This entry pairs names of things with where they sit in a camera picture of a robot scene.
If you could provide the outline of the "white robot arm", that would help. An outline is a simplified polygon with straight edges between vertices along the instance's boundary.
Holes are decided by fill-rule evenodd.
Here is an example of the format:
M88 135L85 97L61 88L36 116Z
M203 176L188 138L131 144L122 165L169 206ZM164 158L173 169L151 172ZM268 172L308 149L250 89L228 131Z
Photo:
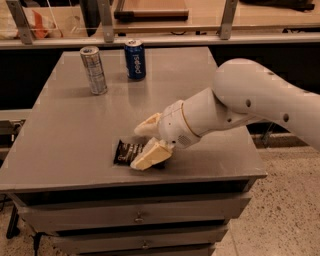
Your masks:
M264 66L233 59L217 68L213 86L179 100L135 128L150 140L130 167L146 170L211 132L268 120L320 149L320 95L304 91Z

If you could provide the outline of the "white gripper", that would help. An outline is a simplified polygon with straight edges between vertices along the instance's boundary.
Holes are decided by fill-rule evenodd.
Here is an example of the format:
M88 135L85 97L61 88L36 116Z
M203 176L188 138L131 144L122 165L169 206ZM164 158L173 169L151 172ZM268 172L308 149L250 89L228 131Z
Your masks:
M162 140L150 139L142 152L131 162L131 168L144 171L169 159L174 146L184 149L200 141L200 137L195 135L187 124L183 104L182 100L173 103L162 114L153 114L134 129L138 136L160 136Z

